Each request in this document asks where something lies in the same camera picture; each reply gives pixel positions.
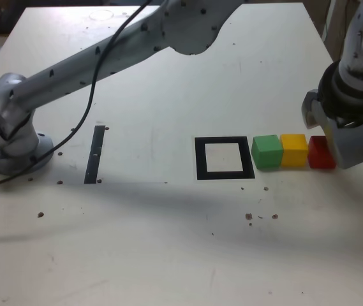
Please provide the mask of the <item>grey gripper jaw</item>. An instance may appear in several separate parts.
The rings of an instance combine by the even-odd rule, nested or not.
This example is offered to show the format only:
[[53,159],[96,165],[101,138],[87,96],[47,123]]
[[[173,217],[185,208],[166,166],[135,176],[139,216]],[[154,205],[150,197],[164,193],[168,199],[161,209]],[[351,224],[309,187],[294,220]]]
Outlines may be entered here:
[[347,169],[363,163],[363,124],[357,127],[338,127],[335,120],[327,119],[325,136],[337,166]]
[[327,116],[322,104],[318,100],[318,90],[307,92],[301,107],[302,118],[307,129],[318,126],[324,128],[327,124]]

